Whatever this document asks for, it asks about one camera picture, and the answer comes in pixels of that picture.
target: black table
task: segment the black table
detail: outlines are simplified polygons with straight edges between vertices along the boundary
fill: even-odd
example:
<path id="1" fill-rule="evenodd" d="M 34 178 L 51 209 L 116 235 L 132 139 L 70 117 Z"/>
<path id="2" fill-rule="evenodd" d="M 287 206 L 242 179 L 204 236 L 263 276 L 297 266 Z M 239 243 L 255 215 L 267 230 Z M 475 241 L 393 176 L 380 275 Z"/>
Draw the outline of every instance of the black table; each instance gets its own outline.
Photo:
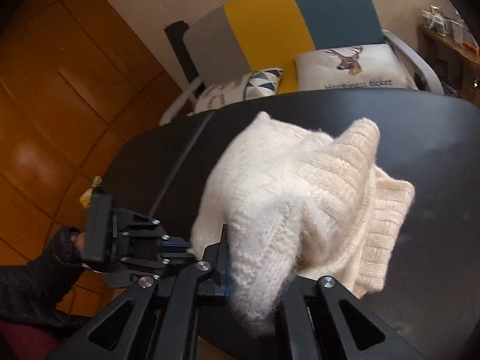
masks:
<path id="1" fill-rule="evenodd" d="M 174 120 L 138 136 L 110 165 L 103 188 L 115 205 L 160 219 L 186 237 L 205 181 L 259 111 L 333 136 L 368 117 L 381 132 L 377 164 L 416 188 L 385 289 L 366 295 L 383 320 L 430 360 L 480 346 L 480 110 L 427 92 L 352 89 L 299 92 Z M 274 358 L 226 311 L 203 310 L 201 335 L 238 359 Z M 479 349 L 471 349 L 480 356 Z"/>

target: metal screw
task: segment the metal screw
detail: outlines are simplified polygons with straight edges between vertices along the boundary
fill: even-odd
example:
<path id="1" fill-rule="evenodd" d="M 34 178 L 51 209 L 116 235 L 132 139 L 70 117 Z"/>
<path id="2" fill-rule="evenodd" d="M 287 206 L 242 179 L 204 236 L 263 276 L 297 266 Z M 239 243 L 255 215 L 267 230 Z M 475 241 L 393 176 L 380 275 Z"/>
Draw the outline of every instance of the metal screw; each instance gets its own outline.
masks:
<path id="1" fill-rule="evenodd" d="M 198 263 L 195 264 L 195 267 L 199 271 L 208 271 L 212 266 L 208 261 L 198 261 Z"/>
<path id="2" fill-rule="evenodd" d="M 336 284 L 336 281 L 332 276 L 324 276 L 320 279 L 320 284 L 325 288 L 332 288 Z"/>
<path id="3" fill-rule="evenodd" d="M 153 278 L 150 276 L 143 276 L 138 279 L 138 285 L 143 288 L 151 287 L 153 284 Z"/>

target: black jacket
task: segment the black jacket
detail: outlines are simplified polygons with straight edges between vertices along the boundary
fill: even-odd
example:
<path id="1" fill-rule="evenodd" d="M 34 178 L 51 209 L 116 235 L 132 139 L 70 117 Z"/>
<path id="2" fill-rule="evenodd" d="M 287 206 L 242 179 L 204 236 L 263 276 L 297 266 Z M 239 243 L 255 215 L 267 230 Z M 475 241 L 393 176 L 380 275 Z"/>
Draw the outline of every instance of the black jacket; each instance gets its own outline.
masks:
<path id="1" fill-rule="evenodd" d="M 69 335 L 89 318 L 55 307 L 83 272 L 70 240 L 75 227 L 62 227 L 42 255 L 27 265 L 0 266 L 0 319 Z"/>

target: black sleeve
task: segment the black sleeve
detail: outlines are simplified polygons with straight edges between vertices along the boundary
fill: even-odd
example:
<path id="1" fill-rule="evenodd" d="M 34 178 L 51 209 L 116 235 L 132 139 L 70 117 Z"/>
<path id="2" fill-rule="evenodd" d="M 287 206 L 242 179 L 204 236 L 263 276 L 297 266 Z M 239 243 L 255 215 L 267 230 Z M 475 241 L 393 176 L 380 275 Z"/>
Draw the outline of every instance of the black sleeve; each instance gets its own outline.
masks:
<path id="1" fill-rule="evenodd" d="M 84 317 L 55 309 L 83 272 L 80 254 L 62 227 L 40 257 L 27 265 L 0 267 L 0 318 L 35 326 L 74 327 Z"/>

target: white knit sweater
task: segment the white knit sweater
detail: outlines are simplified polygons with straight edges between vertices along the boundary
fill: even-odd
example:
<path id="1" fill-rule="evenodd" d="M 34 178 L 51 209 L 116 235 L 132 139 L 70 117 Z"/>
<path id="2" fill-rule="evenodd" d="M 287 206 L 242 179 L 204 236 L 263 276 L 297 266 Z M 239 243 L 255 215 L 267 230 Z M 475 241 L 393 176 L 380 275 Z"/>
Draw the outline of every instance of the white knit sweater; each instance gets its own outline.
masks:
<path id="1" fill-rule="evenodd" d="M 332 139 L 261 112 L 229 145 L 191 240 L 201 259 L 229 225 L 231 301 L 248 322 L 268 318 L 295 268 L 332 275 L 357 297 L 383 288 L 414 188 L 375 166 L 379 139 L 367 119 Z"/>

